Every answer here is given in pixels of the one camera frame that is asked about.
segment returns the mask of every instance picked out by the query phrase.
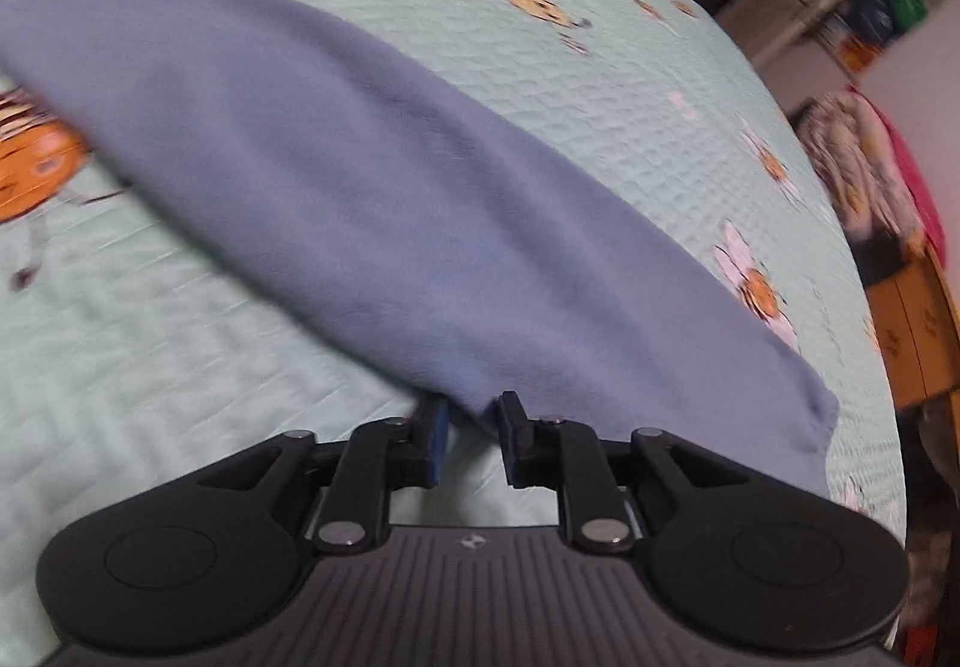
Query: bed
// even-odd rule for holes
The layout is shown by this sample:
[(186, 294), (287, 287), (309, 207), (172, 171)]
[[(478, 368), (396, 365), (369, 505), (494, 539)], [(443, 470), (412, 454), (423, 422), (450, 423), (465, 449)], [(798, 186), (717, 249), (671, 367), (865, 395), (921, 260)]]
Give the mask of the bed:
[[(554, 146), (733, 293), (749, 295), (738, 271), (761, 274), (775, 298), (772, 327), (840, 401), (827, 458), (833, 497), (904, 534), (893, 407), (850, 250), (773, 98), (696, 4), (301, 1)], [(416, 398), (116, 189), (92, 160), (68, 193), (0, 226), (0, 285), (40, 267), (30, 285), (0, 287), (4, 667), (34, 664), (56, 644), (32, 572), (59, 528), (276, 432), (333, 440), (410, 413)], [(741, 255), (725, 259), (732, 242)], [(445, 483), (395, 496), (394, 518), (536, 524), (553, 521), (556, 506), (548, 491), (507, 489), (493, 440), (459, 421)]]

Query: folded blue fabric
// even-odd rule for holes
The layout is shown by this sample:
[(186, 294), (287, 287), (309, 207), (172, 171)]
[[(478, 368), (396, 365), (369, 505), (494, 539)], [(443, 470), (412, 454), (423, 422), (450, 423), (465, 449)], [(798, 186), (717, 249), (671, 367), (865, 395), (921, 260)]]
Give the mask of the folded blue fabric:
[(837, 402), (552, 148), (290, 0), (0, 0), (0, 67), (325, 336), (482, 416), (659, 426), (826, 494)]

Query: metal screw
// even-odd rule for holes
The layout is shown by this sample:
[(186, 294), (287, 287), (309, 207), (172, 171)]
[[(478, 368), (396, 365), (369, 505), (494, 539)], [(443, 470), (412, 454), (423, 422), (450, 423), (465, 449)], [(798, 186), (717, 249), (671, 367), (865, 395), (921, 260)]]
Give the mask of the metal screw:
[(317, 536), (328, 545), (355, 545), (367, 536), (367, 530), (355, 521), (330, 521), (320, 527)]
[(616, 518), (594, 518), (581, 528), (584, 537), (593, 542), (616, 545), (630, 536), (630, 527)]

